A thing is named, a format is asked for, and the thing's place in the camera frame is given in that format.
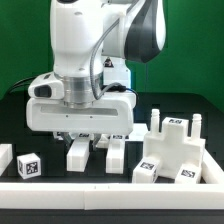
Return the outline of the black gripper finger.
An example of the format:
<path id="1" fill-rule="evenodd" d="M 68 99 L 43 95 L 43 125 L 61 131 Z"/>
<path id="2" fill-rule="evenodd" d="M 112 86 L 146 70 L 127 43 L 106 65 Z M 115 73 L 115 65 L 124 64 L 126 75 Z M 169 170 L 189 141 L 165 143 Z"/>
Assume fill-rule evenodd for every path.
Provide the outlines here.
<path id="1" fill-rule="evenodd" d="M 96 149 L 97 148 L 97 144 L 101 139 L 101 134 L 93 134 L 93 140 L 92 140 L 92 148 Z"/>
<path id="2" fill-rule="evenodd" d="M 73 138 L 69 132 L 62 132 L 61 137 L 67 145 L 71 145 L 73 142 Z"/>

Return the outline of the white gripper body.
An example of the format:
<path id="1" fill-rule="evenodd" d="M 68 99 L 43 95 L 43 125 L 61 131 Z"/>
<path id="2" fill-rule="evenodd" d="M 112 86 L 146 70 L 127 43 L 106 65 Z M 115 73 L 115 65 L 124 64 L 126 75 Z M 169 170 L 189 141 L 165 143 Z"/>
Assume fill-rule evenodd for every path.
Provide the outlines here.
<path id="1" fill-rule="evenodd" d="M 136 95 L 106 92 L 90 108 L 69 108 L 62 100 L 31 98 L 26 107 L 33 131 L 128 135 L 133 130 Z"/>

